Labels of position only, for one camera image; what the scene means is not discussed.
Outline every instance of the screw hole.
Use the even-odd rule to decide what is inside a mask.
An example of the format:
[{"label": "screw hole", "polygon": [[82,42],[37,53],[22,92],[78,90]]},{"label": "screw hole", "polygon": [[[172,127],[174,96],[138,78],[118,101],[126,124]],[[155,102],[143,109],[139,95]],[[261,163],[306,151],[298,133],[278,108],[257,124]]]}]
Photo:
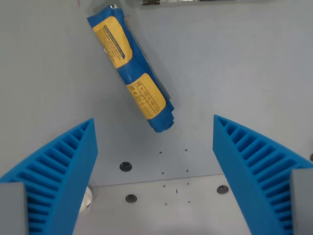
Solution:
[{"label": "screw hole", "polygon": [[218,194],[225,194],[225,193],[228,193],[228,191],[229,191],[229,188],[226,185],[221,185],[216,190]]},{"label": "screw hole", "polygon": [[129,162],[123,162],[119,165],[119,168],[121,171],[128,172],[133,168],[133,166]]},{"label": "screw hole", "polygon": [[137,201],[137,197],[133,194],[129,194],[125,197],[125,201],[128,203],[135,203]]}]

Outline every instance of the blue packaged snack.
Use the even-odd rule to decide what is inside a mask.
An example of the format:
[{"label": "blue packaged snack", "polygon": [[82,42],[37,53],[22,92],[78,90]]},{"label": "blue packaged snack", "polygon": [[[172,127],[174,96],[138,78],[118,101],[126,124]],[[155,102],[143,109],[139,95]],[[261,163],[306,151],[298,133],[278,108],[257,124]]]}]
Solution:
[{"label": "blue packaged snack", "polygon": [[149,124],[156,132],[170,128],[174,107],[126,26],[122,9],[108,6],[87,20]]}]

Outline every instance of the yellow label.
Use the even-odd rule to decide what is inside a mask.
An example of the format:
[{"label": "yellow label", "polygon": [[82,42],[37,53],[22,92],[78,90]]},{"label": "yellow label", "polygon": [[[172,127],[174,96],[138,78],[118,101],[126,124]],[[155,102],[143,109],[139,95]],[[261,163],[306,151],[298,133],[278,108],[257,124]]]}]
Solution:
[{"label": "yellow label", "polygon": [[148,74],[144,73],[127,88],[146,119],[154,118],[165,108],[166,101]]},{"label": "yellow label", "polygon": [[114,16],[109,16],[97,24],[93,27],[93,31],[106,49],[116,68],[131,60],[133,51],[122,26]]}]

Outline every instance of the metal plate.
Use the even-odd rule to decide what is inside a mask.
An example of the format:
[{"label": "metal plate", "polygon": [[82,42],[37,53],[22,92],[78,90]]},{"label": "metal plate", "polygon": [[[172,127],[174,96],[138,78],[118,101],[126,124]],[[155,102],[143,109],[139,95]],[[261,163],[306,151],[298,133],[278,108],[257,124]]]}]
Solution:
[{"label": "metal plate", "polygon": [[[232,191],[216,192],[220,185],[228,185],[223,175],[94,188],[74,235],[251,235]],[[137,201],[127,203],[128,194]]]},{"label": "metal plate", "polygon": [[86,17],[102,1],[1,2],[0,174],[90,117],[95,186],[221,174],[213,114],[312,154],[312,1],[130,2],[121,5],[171,96],[173,127],[153,131],[101,48]]}]

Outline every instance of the nutrition label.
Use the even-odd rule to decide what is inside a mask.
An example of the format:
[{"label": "nutrition label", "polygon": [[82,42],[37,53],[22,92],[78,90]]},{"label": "nutrition label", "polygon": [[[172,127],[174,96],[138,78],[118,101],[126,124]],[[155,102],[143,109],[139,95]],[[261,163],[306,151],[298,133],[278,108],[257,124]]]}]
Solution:
[{"label": "nutrition label", "polygon": [[147,73],[127,85],[127,88],[146,119],[154,118],[164,109],[166,101]]}]

